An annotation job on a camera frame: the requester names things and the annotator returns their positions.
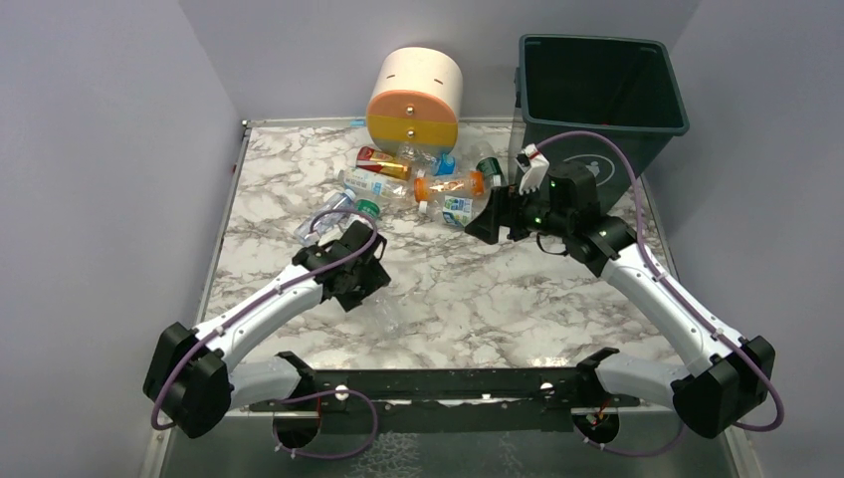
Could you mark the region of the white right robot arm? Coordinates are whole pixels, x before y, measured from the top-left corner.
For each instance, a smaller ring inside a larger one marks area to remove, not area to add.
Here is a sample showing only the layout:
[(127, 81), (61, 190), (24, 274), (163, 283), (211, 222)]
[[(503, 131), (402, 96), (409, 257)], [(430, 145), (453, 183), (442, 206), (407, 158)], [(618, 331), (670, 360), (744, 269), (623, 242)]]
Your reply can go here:
[(588, 403), (629, 395), (668, 407), (696, 434), (715, 438), (768, 397), (775, 359), (770, 342), (748, 340), (707, 312), (637, 241), (621, 218), (602, 213), (593, 174), (560, 163), (545, 181), (547, 193), (520, 193), (517, 185), (492, 189), (482, 212), (465, 228), (487, 243), (530, 234), (562, 241), (566, 256), (621, 292), (668, 340), (679, 365), (604, 349), (578, 364)]

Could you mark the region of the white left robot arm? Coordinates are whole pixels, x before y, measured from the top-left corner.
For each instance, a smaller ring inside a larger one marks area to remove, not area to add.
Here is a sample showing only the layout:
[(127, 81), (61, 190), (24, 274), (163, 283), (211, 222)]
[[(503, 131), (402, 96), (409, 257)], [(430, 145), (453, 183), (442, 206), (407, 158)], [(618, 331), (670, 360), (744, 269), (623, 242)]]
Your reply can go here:
[(142, 384), (153, 403), (152, 427), (197, 438), (232, 409), (292, 397), (304, 380), (299, 366), (288, 358), (252, 364), (244, 358), (308, 310), (335, 300), (351, 311), (388, 285), (380, 264), (386, 244), (370, 221), (356, 221), (339, 238), (300, 249), (270, 283), (229, 311), (193, 328), (175, 322), (164, 329)]

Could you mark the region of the green label water bottle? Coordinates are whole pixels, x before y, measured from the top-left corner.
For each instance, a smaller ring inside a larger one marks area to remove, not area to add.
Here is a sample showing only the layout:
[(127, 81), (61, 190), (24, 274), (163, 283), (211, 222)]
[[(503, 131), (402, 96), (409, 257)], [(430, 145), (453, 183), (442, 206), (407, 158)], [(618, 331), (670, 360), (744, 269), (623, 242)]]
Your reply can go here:
[(356, 202), (356, 209), (375, 221), (377, 221), (381, 215), (381, 208), (379, 204), (371, 199), (359, 199)]

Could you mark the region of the white blue label bottle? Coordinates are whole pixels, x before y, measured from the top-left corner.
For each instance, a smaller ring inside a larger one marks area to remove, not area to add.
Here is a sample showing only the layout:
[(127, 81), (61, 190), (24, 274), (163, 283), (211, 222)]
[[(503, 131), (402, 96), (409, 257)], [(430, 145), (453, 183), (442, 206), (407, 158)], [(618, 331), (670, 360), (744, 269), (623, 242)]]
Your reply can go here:
[(470, 198), (445, 196), (439, 207), (439, 215), (445, 224), (464, 228), (474, 217), (474, 204)]

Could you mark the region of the blue label clear bottle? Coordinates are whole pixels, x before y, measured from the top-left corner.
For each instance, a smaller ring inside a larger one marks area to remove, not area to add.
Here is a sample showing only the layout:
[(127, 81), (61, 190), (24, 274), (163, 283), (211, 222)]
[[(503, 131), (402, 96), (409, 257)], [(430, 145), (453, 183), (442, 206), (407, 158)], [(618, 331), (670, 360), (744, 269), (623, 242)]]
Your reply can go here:
[(356, 193), (349, 188), (336, 191), (296, 228), (295, 238), (305, 247), (316, 244), (325, 233), (348, 218), (355, 199)]

